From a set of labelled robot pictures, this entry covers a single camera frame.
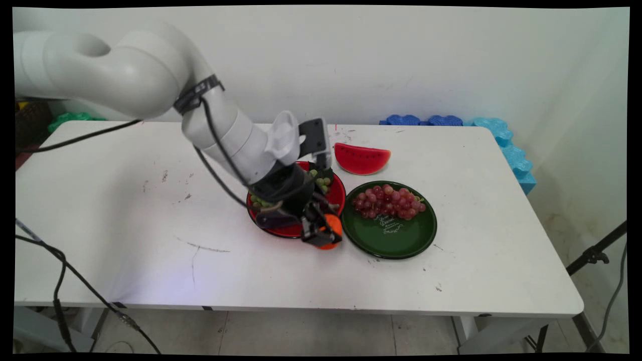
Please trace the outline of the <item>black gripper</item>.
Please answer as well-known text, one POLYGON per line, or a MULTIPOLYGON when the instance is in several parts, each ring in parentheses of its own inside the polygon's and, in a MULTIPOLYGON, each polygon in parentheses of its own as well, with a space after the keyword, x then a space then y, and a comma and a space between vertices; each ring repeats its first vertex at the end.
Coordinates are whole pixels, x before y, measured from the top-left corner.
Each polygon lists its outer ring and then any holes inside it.
POLYGON ((250 191, 270 205, 257 208, 248 204, 248 212, 257 220, 300 220, 300 237, 316 248, 337 246, 337 217, 341 204, 330 203, 323 194, 315 194, 313 178, 298 164, 282 167, 250 186, 250 191))

